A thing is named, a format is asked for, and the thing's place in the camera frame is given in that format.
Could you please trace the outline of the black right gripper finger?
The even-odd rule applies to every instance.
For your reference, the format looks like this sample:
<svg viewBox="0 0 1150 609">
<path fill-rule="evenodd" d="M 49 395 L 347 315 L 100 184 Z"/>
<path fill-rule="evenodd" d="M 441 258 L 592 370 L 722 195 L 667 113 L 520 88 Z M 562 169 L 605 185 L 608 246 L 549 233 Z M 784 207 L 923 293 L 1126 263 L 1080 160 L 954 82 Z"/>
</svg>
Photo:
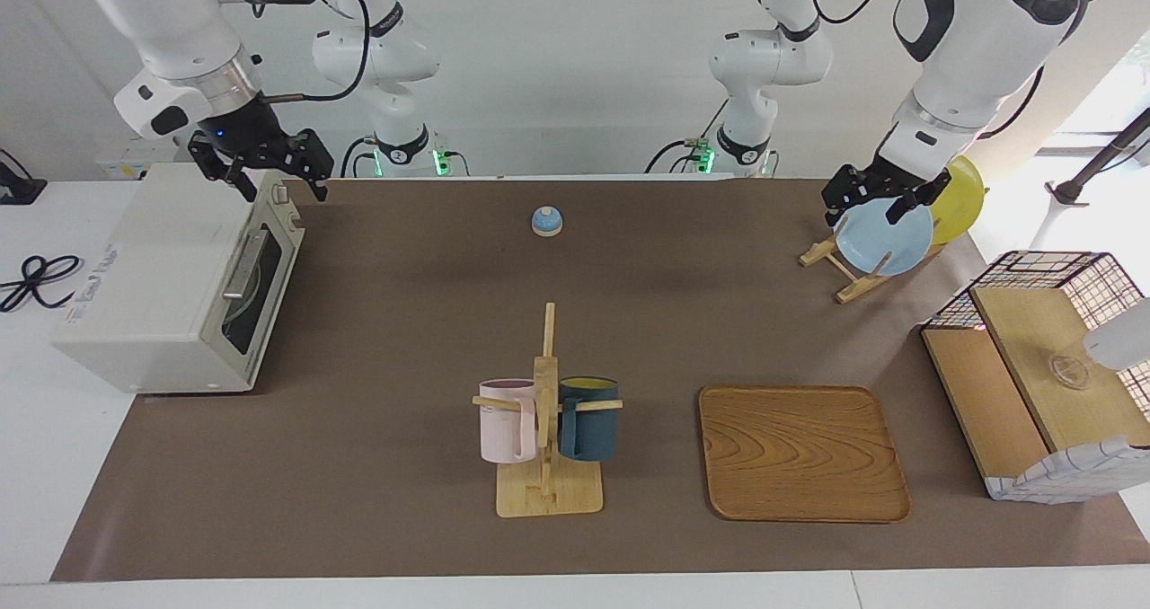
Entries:
<svg viewBox="0 0 1150 609">
<path fill-rule="evenodd" d="M 313 129 L 304 130 L 305 183 L 317 201 L 325 201 L 329 194 L 327 182 L 332 177 L 334 159 Z"/>
<path fill-rule="evenodd" d="M 241 163 L 225 163 L 218 157 L 213 146 L 191 146 L 190 159 L 209 182 L 223 182 L 227 186 L 241 192 L 246 201 L 255 201 L 256 187 L 248 178 Z"/>
</svg>

